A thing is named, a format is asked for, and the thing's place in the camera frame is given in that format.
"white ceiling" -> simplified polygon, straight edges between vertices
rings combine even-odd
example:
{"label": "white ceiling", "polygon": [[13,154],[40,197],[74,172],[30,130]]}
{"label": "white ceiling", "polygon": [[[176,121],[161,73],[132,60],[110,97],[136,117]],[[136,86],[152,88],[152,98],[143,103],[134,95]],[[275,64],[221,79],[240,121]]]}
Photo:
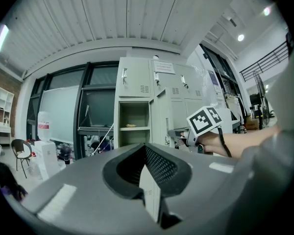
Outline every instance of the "white ceiling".
{"label": "white ceiling", "polygon": [[232,0],[19,0],[1,56],[20,71],[89,49],[190,55]]}
{"label": "white ceiling", "polygon": [[[268,6],[271,13],[265,16],[263,10]],[[230,49],[230,56],[236,59],[252,42],[281,20],[283,19],[271,0],[233,0],[205,39],[223,49],[227,49],[224,46],[226,45]],[[239,42],[237,39],[241,34],[245,38]]]}

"ceiling beam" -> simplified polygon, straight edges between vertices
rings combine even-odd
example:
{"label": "ceiling beam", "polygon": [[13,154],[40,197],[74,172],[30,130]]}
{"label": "ceiling beam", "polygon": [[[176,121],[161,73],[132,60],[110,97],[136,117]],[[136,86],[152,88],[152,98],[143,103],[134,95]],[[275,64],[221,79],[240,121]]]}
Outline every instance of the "ceiling beam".
{"label": "ceiling beam", "polygon": [[23,81],[22,79],[22,72],[20,72],[18,69],[13,67],[11,64],[4,62],[0,58],[0,69],[4,72],[8,73],[10,76],[14,77],[15,79],[19,81]]}
{"label": "ceiling beam", "polygon": [[165,50],[173,53],[179,54],[181,49],[179,46],[174,44],[169,44],[165,42],[160,42],[157,40],[151,39],[137,39],[137,38],[109,38],[109,39],[100,39],[96,41],[82,43],[76,46],[72,46],[70,48],[66,48],[62,51],[51,55],[38,64],[34,65],[29,69],[30,73],[35,72],[36,70],[40,69],[43,66],[46,66],[58,59],[65,58],[67,56],[88,51],[92,49],[102,49],[102,48],[109,48],[109,47],[141,47],[141,48],[151,48],[151,49],[159,49]]}
{"label": "ceiling beam", "polygon": [[198,8],[190,30],[181,43],[183,57],[189,57],[198,44],[204,39],[212,26],[218,21],[224,9],[232,0],[197,0],[194,8]]}

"railing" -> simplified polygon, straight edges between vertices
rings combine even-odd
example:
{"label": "railing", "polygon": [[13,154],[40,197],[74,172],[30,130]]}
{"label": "railing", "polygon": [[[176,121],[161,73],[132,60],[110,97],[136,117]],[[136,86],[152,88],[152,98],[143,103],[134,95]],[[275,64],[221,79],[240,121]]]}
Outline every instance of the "railing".
{"label": "railing", "polygon": [[288,47],[286,41],[268,53],[257,62],[248,66],[246,69],[240,71],[244,81],[248,81],[254,77],[254,71],[258,74],[263,73],[273,66],[281,63],[284,59],[289,57]]}

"human arm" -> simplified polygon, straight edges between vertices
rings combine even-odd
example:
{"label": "human arm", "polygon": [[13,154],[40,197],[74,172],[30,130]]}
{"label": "human arm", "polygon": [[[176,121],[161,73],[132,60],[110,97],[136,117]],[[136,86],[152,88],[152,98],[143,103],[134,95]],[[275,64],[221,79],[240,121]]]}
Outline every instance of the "human arm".
{"label": "human arm", "polygon": [[[223,135],[224,142],[229,148],[233,158],[240,158],[245,148],[260,145],[265,139],[280,132],[280,128],[275,125],[260,131],[254,131],[247,134],[227,134]],[[222,147],[218,134],[207,132],[198,137],[199,143],[204,145],[205,152],[214,152],[222,156],[227,156]]]}

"cardboard box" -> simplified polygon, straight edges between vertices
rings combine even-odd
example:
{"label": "cardboard box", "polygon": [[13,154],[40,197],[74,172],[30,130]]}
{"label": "cardboard box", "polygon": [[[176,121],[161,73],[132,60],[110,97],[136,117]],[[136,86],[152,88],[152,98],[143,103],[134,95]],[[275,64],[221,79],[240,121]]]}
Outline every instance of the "cardboard box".
{"label": "cardboard box", "polygon": [[247,119],[246,130],[259,130],[259,119]]}

